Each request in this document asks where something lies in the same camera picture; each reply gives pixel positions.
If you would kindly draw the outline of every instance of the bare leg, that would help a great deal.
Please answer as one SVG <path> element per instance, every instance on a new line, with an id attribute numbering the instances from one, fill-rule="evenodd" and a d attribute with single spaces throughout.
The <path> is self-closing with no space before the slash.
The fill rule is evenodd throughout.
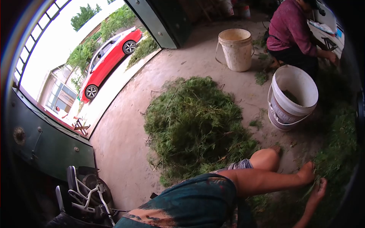
<path id="1" fill-rule="evenodd" d="M 280 147 L 271 146 L 268 149 L 258 150 L 250 158 L 254 169 L 264 169 L 271 172 L 277 172 L 280 165 Z"/>

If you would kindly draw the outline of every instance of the white plastic bucket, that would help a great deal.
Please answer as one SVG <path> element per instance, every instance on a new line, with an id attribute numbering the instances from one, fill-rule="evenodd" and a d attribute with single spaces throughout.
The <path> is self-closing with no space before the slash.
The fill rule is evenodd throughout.
<path id="1" fill-rule="evenodd" d="M 282 92 L 288 90 L 298 100 L 292 102 Z M 274 73 L 268 93 L 270 122 L 281 131 L 293 129 L 315 109 L 318 89 L 313 79 L 302 69 L 285 65 Z"/>
<path id="2" fill-rule="evenodd" d="M 229 69 L 243 72 L 251 67 L 252 37 L 249 31 L 241 28 L 231 28 L 220 32 L 215 55 L 217 55 L 219 44 L 222 45 Z"/>

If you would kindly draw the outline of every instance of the car tire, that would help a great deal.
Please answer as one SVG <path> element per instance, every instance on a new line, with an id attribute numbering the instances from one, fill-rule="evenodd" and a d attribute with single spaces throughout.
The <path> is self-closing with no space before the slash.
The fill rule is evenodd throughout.
<path id="1" fill-rule="evenodd" d="M 130 55 L 136 50 L 136 47 L 136 42 L 129 40 L 123 44 L 123 52 L 126 55 Z"/>
<path id="2" fill-rule="evenodd" d="M 96 97 L 97 93 L 99 92 L 99 89 L 96 85 L 89 85 L 85 89 L 85 96 L 87 99 L 92 100 Z"/>

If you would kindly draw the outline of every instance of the pink shirt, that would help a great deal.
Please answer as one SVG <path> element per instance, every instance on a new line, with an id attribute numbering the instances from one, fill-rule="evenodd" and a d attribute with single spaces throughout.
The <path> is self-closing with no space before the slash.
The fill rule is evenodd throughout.
<path id="1" fill-rule="evenodd" d="M 307 18 L 296 0 L 286 0 L 280 4 L 271 19 L 269 34 L 279 39 L 269 36 L 266 44 L 271 51 L 298 45 L 304 55 L 317 56 L 317 48 L 310 41 L 312 32 Z"/>

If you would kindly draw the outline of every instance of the foot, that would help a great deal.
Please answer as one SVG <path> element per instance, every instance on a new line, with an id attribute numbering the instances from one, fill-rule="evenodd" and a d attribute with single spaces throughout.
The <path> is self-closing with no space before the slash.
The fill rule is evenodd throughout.
<path id="1" fill-rule="evenodd" d="M 280 154 L 281 147 L 278 145 L 270 146 L 269 149 L 273 149 L 277 154 Z"/>

